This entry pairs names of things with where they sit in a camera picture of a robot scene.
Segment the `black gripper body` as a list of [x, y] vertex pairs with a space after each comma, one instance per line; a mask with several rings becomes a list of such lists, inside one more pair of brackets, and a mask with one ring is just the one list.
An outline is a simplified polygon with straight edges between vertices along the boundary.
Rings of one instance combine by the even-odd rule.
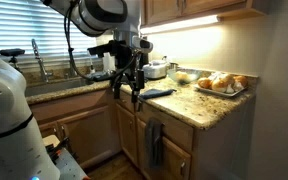
[[150, 53], [153, 44], [138, 36], [132, 37], [132, 43], [126, 44], [125, 40], [110, 40], [107, 44], [88, 48], [91, 55], [103, 57], [105, 53], [115, 57], [116, 72], [111, 75], [90, 75], [89, 79], [94, 82], [113, 80], [126, 77], [128, 83], [144, 83], [144, 75], [139, 72], [137, 61], [141, 60], [142, 54]]

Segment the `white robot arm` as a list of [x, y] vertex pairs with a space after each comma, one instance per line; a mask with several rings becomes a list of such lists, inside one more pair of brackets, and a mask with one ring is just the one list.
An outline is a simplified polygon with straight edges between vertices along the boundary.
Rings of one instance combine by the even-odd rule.
[[[115, 58], [116, 71], [106, 79], [115, 95], [127, 83], [136, 101], [144, 88], [144, 72], [136, 62], [153, 44], [140, 37], [141, 0], [40, 0], [64, 16], [64, 30], [75, 25], [98, 37], [108, 30], [114, 38], [89, 50]], [[0, 180], [60, 180], [28, 102], [24, 76], [0, 59]]]

